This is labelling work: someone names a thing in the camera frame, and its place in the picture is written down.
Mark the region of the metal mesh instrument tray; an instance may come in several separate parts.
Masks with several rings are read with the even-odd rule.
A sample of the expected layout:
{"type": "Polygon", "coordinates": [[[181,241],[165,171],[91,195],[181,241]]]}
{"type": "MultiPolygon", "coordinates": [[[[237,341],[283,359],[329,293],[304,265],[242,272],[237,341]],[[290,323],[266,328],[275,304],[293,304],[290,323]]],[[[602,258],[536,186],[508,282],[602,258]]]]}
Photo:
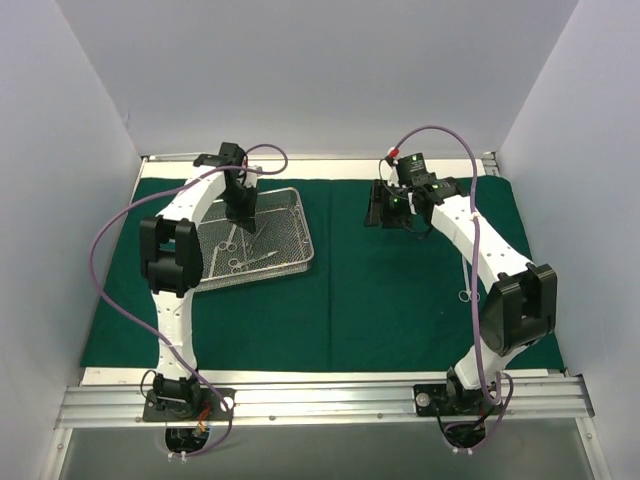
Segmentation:
{"type": "Polygon", "coordinates": [[[314,258],[314,247],[299,192],[282,188],[261,192],[256,206],[256,233],[249,234],[237,226],[235,252],[219,250],[215,274],[207,278],[214,247],[225,240],[234,225],[225,217],[225,206],[214,202],[198,227],[198,238],[203,256],[203,275],[198,292],[221,289],[240,284],[268,280],[275,277],[302,273],[308,270],[314,258]],[[231,258],[240,261],[277,250],[266,260],[240,270],[228,266],[231,258]]]}

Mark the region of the green surgical cloth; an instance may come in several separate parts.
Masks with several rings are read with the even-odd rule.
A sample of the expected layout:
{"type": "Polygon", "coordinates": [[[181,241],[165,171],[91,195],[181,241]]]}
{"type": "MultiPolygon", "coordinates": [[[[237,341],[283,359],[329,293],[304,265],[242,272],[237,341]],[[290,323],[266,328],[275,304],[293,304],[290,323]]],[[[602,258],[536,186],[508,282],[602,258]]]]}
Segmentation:
{"type": "MultiPolygon", "coordinates": [[[[203,370],[295,372],[445,371],[472,346],[471,308],[461,255],[439,232],[365,228],[370,181],[265,180],[301,196],[314,246],[301,274],[198,292],[193,338],[203,370]]],[[[106,279],[106,293],[156,326],[140,273],[139,224],[170,198],[129,213],[106,279]]],[[[511,184],[478,180],[476,205],[519,253],[531,256],[511,184]]],[[[158,340],[99,301],[83,367],[152,368],[158,340]]]]}

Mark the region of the steel hemostat clamp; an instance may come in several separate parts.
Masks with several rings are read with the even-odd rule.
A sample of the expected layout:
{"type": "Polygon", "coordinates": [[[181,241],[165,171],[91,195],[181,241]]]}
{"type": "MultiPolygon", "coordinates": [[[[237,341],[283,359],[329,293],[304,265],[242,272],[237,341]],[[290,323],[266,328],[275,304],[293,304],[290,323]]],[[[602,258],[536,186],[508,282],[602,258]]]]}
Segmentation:
{"type": "Polygon", "coordinates": [[[463,275],[463,289],[458,292],[458,299],[463,303],[469,303],[471,300],[478,302],[480,294],[473,293],[469,275],[469,264],[464,257],[461,257],[461,267],[463,275]]]}

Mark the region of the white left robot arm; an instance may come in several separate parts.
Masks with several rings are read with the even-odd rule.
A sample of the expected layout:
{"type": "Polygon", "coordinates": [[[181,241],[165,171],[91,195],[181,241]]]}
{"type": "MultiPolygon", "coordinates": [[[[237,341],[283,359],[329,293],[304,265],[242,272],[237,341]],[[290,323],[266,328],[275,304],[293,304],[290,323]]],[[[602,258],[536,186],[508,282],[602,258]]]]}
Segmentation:
{"type": "Polygon", "coordinates": [[[256,231],[257,175],[240,170],[247,165],[245,150],[235,143],[224,142],[218,153],[199,155],[185,188],[140,223],[141,273],[152,293],[161,334],[152,391],[179,419],[194,417],[202,405],[191,319],[193,295],[204,271],[198,227],[220,199],[232,225],[256,231]]]}

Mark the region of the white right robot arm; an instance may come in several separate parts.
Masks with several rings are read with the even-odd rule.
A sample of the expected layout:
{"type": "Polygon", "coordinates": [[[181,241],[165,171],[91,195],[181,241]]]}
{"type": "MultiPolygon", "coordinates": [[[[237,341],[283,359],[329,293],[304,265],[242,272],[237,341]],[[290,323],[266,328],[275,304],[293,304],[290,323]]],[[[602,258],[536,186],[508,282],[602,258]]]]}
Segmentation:
{"type": "Polygon", "coordinates": [[[554,332],[558,278],[512,247],[456,179],[429,172],[422,154],[403,157],[392,149],[382,161],[391,174],[373,182],[365,226],[410,227],[419,216],[467,264],[474,340],[443,390],[447,406],[464,413],[516,356],[554,332]]]}

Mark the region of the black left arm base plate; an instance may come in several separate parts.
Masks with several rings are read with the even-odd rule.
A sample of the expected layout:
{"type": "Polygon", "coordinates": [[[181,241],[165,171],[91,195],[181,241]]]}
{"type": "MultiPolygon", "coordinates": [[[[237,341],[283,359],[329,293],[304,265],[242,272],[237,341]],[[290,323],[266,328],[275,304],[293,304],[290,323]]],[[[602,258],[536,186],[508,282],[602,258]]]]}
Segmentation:
{"type": "Polygon", "coordinates": [[[151,389],[147,393],[142,420],[152,423],[172,423],[196,421],[226,421],[234,409],[236,391],[231,388],[220,388],[218,392],[223,402],[208,388],[200,387],[198,391],[186,393],[165,393],[160,389],[151,389]]]}

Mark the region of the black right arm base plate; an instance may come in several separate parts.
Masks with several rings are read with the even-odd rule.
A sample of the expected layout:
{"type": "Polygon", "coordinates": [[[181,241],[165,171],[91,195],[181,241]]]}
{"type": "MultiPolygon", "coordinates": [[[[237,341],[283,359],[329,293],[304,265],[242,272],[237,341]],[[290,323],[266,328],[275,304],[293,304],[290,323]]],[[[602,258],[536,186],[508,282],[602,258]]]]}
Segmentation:
{"type": "Polygon", "coordinates": [[[497,414],[499,410],[485,400],[480,390],[465,390],[448,382],[415,384],[413,399],[419,417],[480,417],[497,414]]]}

